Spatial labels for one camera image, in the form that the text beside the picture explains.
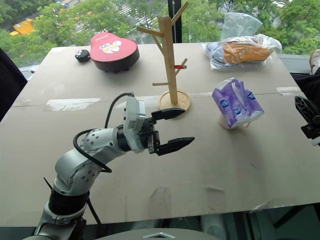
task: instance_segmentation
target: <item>person's shoe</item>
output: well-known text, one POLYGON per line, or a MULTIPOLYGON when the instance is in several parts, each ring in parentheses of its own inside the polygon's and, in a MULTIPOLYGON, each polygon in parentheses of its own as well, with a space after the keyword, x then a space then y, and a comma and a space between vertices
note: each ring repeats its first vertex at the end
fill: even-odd
POLYGON ((313 51, 309 59, 309 64, 311 68, 311 75, 316 74, 316 71, 320 68, 320 49, 313 51))

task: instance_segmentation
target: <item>robotic arm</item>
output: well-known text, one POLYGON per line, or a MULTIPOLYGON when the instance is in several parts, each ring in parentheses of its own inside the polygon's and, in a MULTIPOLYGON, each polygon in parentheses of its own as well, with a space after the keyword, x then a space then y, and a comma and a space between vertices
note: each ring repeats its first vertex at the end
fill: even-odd
MULTIPOLYGON (((124 113, 123 125, 97 128, 88 132, 79 146, 81 150, 105 165, 128 151, 141 153, 148 149, 150 154, 156 153, 158 156, 169 154, 195 139, 176 138, 160 144, 155 124, 158 120, 179 116, 184 113, 183 109, 155 111, 151 113, 151 117, 146 118, 145 103, 129 96, 124 113)), ((102 170, 100 165, 85 157, 76 148, 65 153, 55 165, 57 176, 34 236, 26 239, 80 240, 86 225, 82 216, 89 199, 89 191, 102 170)))

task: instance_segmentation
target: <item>orange item in plastic bag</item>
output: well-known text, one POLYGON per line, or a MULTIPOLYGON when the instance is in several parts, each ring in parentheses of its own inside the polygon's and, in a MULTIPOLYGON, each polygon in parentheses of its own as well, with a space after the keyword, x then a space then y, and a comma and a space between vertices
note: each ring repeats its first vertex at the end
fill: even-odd
POLYGON ((224 61, 228 64, 262 62, 274 51, 272 48, 249 44, 226 44, 223 49, 224 61))

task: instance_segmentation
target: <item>heart-shaped case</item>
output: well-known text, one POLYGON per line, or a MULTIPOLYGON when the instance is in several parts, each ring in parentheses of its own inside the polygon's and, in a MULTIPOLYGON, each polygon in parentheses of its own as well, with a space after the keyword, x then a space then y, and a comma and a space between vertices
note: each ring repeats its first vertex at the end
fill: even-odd
POLYGON ((117 73, 129 70, 140 55, 134 41, 100 32, 91 39, 90 56, 98 69, 117 73))

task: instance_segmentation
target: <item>plastic bag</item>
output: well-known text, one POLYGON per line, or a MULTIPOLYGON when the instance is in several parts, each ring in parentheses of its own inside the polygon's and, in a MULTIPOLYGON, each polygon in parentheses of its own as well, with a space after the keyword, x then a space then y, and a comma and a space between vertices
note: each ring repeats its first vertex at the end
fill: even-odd
POLYGON ((245 89, 243 81, 236 78, 219 83, 212 97, 229 128, 250 123, 264 114, 254 94, 245 89))
POLYGON ((211 69, 220 71, 272 64, 279 59, 281 52, 281 43, 263 34, 230 37, 205 46, 211 69))
POLYGON ((221 40, 231 37, 252 36, 258 31, 261 25, 261 21, 248 14, 227 12, 224 15, 221 40))

